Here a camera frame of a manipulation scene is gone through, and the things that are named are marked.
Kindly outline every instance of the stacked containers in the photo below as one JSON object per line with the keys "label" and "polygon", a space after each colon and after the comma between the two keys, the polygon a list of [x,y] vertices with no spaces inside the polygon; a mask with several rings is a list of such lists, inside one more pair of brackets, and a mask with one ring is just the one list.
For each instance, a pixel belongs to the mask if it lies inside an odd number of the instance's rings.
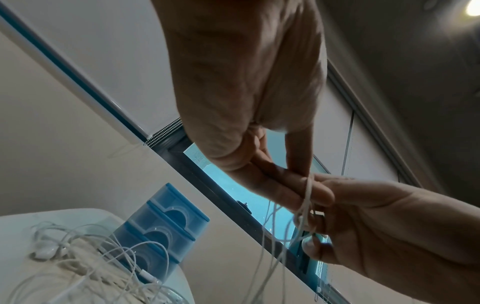
{"label": "stacked containers", "polygon": [[162,244],[168,251],[168,272],[167,256],[160,246],[142,244],[133,251],[141,269],[165,281],[208,222],[210,219],[200,209],[168,183],[113,234],[121,246],[128,248],[146,241]]}

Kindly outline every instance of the white table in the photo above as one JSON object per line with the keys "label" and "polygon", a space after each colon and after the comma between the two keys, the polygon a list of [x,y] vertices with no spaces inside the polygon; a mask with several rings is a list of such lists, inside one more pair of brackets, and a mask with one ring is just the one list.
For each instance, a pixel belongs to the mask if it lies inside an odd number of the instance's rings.
{"label": "white table", "polygon": [[[100,224],[114,231],[124,220],[100,209],[70,209],[40,213],[18,214],[0,217],[0,299],[8,297],[12,282],[18,282],[22,268],[31,252],[31,227],[41,222],[50,221],[58,225],[76,228],[85,224]],[[107,231],[96,230],[95,233],[107,236]],[[195,304],[192,292],[180,267],[170,275],[166,286],[174,288],[191,304]]]}

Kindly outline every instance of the light fixture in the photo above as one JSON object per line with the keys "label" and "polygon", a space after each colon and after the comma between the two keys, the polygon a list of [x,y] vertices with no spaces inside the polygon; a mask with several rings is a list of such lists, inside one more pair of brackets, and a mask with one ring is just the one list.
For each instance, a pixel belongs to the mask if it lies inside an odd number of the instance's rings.
{"label": "light fixture", "polygon": [[480,0],[470,0],[465,12],[472,17],[480,16]]}

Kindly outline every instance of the ceiling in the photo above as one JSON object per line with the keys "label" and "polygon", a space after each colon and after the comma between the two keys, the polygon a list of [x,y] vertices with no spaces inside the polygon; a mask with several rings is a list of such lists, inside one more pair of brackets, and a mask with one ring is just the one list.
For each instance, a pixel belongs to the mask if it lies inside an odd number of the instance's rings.
{"label": "ceiling", "polygon": [[455,198],[480,206],[480,17],[463,0],[323,0]]}

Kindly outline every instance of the container lid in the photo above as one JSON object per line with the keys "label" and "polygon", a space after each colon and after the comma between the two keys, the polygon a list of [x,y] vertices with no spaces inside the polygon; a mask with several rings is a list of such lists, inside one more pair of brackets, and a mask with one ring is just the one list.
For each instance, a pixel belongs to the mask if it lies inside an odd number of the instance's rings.
{"label": "container lid", "polygon": [[[139,240],[141,240],[142,242],[148,242],[150,241],[148,238],[146,238],[136,227],[134,227],[131,223],[129,222],[125,222],[123,224],[124,228],[131,234],[133,234],[136,238],[138,238]],[[163,258],[166,258],[167,255],[165,254],[165,251],[161,248],[161,247],[158,247],[157,245],[155,244],[152,244],[152,243],[148,243],[146,244],[150,249],[152,249],[153,251],[155,251],[156,253],[160,254]],[[180,264],[179,261],[177,261],[177,259],[175,259],[173,256],[171,256],[170,254],[168,255],[168,261],[169,262],[173,262],[175,264]]]}
{"label": "container lid", "polygon": [[194,238],[193,236],[191,236],[190,233],[186,232],[185,229],[183,229],[183,228],[180,227],[177,223],[175,223],[171,218],[168,217],[168,215],[166,215],[165,213],[163,213],[163,211],[161,211],[160,208],[158,208],[157,206],[155,206],[154,203],[148,201],[148,202],[146,202],[146,205],[152,210],[152,212],[154,212],[156,215],[158,215],[162,220],[164,220],[164,221],[167,222],[170,226],[172,226],[173,228],[175,228],[178,233],[180,233],[180,234],[183,235],[184,237],[190,239],[191,241],[194,241],[194,242],[195,242],[195,238]]}
{"label": "container lid", "polygon": [[183,194],[180,193],[180,191],[176,190],[175,187],[172,186],[172,184],[168,183],[165,185],[170,192],[175,195],[179,200],[181,200],[185,205],[187,205],[193,212],[198,214],[201,218],[203,218],[205,221],[210,222],[210,219],[208,216],[206,216],[200,209],[197,208],[197,206],[193,205],[192,202],[190,202]]}

